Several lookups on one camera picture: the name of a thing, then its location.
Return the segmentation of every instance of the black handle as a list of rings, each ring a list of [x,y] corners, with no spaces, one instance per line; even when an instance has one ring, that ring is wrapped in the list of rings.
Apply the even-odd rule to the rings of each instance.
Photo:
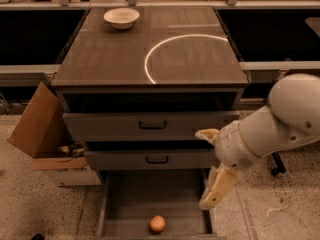
[[[167,128],[167,121],[160,123],[145,123],[143,121],[139,121],[139,127],[142,130],[163,130]]]
[[[166,156],[165,158],[161,159],[149,159],[149,157],[146,157],[146,162],[148,164],[167,164],[169,162],[169,157]]]

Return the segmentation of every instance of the floor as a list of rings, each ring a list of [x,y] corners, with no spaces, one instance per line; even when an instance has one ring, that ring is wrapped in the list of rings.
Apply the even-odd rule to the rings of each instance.
[[[251,113],[246,111],[242,116]],[[0,240],[95,239],[103,186],[56,187],[32,172],[10,136],[20,115],[0,116]],[[214,210],[218,236],[234,240],[320,239],[320,144],[282,152],[287,173],[273,177],[271,157],[240,172]]]

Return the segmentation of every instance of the bowl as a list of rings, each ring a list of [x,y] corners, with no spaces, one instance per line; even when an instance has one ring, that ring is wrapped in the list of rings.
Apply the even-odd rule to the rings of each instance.
[[[115,29],[131,28],[133,23],[139,18],[138,11],[131,8],[117,8],[107,11],[103,18],[112,24]]]

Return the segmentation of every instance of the gray drawer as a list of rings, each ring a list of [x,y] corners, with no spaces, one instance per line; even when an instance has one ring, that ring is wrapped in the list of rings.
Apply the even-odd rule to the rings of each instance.
[[[203,128],[222,128],[236,111],[187,113],[117,113],[63,115],[75,141],[192,140]]]
[[[198,207],[205,182],[202,170],[109,172],[97,239],[224,239],[213,211]],[[160,234],[149,230],[155,215],[166,222]]]
[[[210,168],[216,163],[213,148],[86,151],[85,157],[93,170]]]

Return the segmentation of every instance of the white robotic arm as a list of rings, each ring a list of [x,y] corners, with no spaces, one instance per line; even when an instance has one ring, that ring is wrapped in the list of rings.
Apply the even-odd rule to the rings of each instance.
[[[247,169],[273,152],[320,140],[320,78],[287,76],[273,86],[261,109],[220,131],[204,129],[196,136],[214,145],[221,161],[219,169],[211,169],[200,200],[200,208],[209,209],[232,189],[237,170]]]

